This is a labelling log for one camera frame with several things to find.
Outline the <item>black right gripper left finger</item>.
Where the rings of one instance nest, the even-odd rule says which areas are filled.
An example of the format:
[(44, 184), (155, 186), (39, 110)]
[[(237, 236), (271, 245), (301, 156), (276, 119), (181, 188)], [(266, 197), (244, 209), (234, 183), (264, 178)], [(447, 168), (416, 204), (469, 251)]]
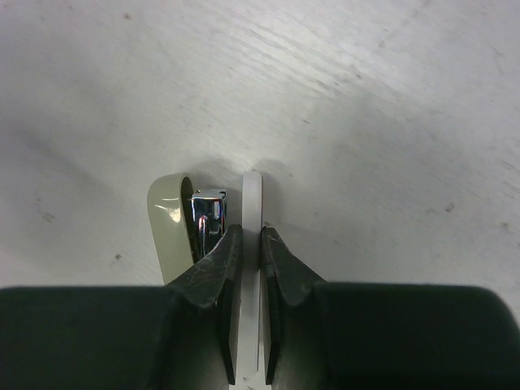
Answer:
[(229, 388), (242, 259), (233, 225), (162, 287), (4, 288), (2, 388)]

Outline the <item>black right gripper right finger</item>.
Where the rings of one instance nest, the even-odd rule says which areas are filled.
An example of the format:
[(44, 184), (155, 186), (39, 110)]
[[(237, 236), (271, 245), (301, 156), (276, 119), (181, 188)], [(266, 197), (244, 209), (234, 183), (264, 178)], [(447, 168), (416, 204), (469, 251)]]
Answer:
[(274, 389), (516, 389), (519, 328), (485, 288), (327, 282), (261, 235), (266, 383)]

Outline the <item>beige white stapler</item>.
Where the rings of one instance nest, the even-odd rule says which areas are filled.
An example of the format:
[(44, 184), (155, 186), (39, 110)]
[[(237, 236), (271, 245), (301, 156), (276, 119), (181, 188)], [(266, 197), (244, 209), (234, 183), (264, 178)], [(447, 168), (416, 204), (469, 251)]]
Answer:
[[(238, 371), (258, 371), (260, 344), (260, 236), (262, 176), (249, 171), (242, 180), (244, 260), (240, 278)], [(228, 192), (223, 188), (195, 191), (184, 173), (156, 179), (147, 194), (147, 210), (165, 284), (182, 275), (216, 247), (227, 231)]]

